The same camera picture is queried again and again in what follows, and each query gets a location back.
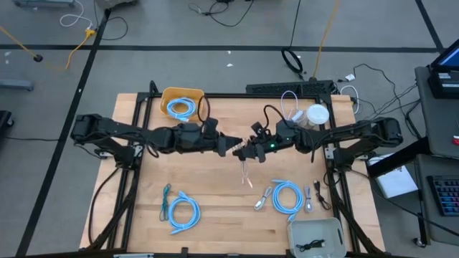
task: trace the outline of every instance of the coiled blue cable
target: coiled blue cable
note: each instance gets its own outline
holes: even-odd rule
[[[283,214],[290,214],[288,217],[288,221],[292,221],[295,219],[295,215],[297,212],[301,210],[303,207],[304,198],[303,193],[301,192],[301,188],[299,188],[296,184],[291,181],[284,181],[279,179],[273,179],[272,182],[277,183],[277,186],[274,188],[273,191],[273,206],[279,212]],[[296,194],[296,204],[293,208],[287,209],[279,201],[279,194],[284,188],[291,188]]]
[[[177,112],[175,110],[175,105],[177,104],[184,104],[188,107],[188,110],[185,111],[185,112]],[[194,102],[194,100],[188,98],[188,97],[180,97],[178,99],[175,99],[175,100],[171,100],[169,101],[169,103],[167,103],[167,113],[173,117],[173,118],[176,118],[180,121],[183,121],[183,122],[188,122],[189,118],[196,112],[196,103]]]
[[[193,207],[193,216],[191,216],[191,219],[188,221],[188,223],[185,223],[185,224],[177,223],[174,220],[175,206],[181,203],[182,201],[185,201],[191,204],[191,206]],[[169,207],[169,224],[175,228],[175,230],[172,231],[171,234],[177,234],[177,233],[180,233],[182,231],[192,228],[198,223],[200,218],[201,218],[201,211],[199,210],[199,206],[196,200],[194,200],[191,197],[188,197],[184,192],[179,191],[179,197],[175,199]]]

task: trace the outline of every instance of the yellow plastic bin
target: yellow plastic bin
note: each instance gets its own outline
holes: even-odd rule
[[[161,97],[161,112],[165,115],[168,115],[170,118],[169,113],[167,112],[167,104],[171,100],[175,100],[181,97],[187,97],[194,100],[194,104],[198,106],[199,99],[204,96],[204,92],[199,89],[186,89],[180,87],[168,87],[163,91],[163,96]],[[201,107],[197,107],[197,110],[202,112],[203,102],[201,101]],[[177,112],[185,112],[187,109],[186,105],[176,105],[175,110]],[[197,110],[193,116],[191,116],[190,120],[198,120]]]

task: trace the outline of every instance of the white lid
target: white lid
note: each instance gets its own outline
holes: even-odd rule
[[[312,123],[315,123],[316,125],[322,125],[328,121],[330,118],[330,113],[324,106],[314,104],[308,108],[306,111],[306,116]]]

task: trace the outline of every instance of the wooden tabletop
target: wooden tabletop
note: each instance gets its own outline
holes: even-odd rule
[[[349,96],[334,95],[332,100],[337,126],[354,123]],[[136,94],[119,94],[113,119],[131,124],[135,101]],[[285,106],[293,107],[293,101],[286,100]],[[159,103],[159,98],[153,100],[150,129],[176,125],[176,120],[161,113]],[[253,134],[250,126],[254,122],[265,124],[263,107],[267,104],[279,107],[279,100],[211,98],[210,104],[211,117],[219,121],[218,131],[248,138]],[[299,108],[303,110],[312,104],[312,100],[299,100]],[[268,116],[270,129],[275,132],[274,126],[280,118],[272,110],[268,110]],[[253,206],[267,186],[275,186],[271,183],[274,178],[290,180],[301,188],[305,185],[313,188],[313,180],[319,180],[321,194],[331,202],[328,187],[322,182],[325,173],[323,152],[316,151],[313,163],[310,154],[301,154],[290,148],[276,154],[267,154],[264,163],[248,161],[247,164],[253,188],[241,184],[240,162],[230,152],[224,158],[216,153],[160,154],[159,158],[146,154],[143,157],[128,252],[179,253],[182,247],[188,247],[190,253],[285,254],[288,249],[288,215],[277,212],[271,198],[268,198],[261,211],[255,211]],[[354,169],[366,173],[365,165],[360,161],[355,162]],[[101,162],[95,189],[113,170],[114,162],[111,159]],[[355,219],[374,244],[384,250],[368,180],[352,173],[346,176]],[[95,203],[93,237],[102,231],[113,215],[119,179],[120,173],[104,186]],[[167,221],[161,222],[158,219],[163,188],[168,183],[172,185],[169,203],[178,196],[179,191],[183,191],[197,200],[202,212],[201,220],[194,228],[175,235],[170,235],[172,228]],[[286,189],[281,193],[280,200],[284,206],[293,206],[295,195],[290,189]],[[312,202],[314,212],[307,214],[302,209],[296,219],[333,217],[333,212],[322,209],[315,196]],[[184,223],[191,214],[190,205],[179,204],[174,218]],[[121,221],[118,225],[118,246],[124,227],[124,219]],[[347,249],[351,251],[346,222],[343,222],[343,228]],[[80,246],[86,247],[88,244],[86,223]]]

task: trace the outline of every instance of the black keyboard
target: black keyboard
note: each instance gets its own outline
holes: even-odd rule
[[[282,95],[286,90],[293,91],[297,96],[330,94],[333,89],[332,80],[315,82],[279,82],[247,85],[245,92],[249,94]]]
[[[459,216],[459,176],[428,176],[442,216]]]

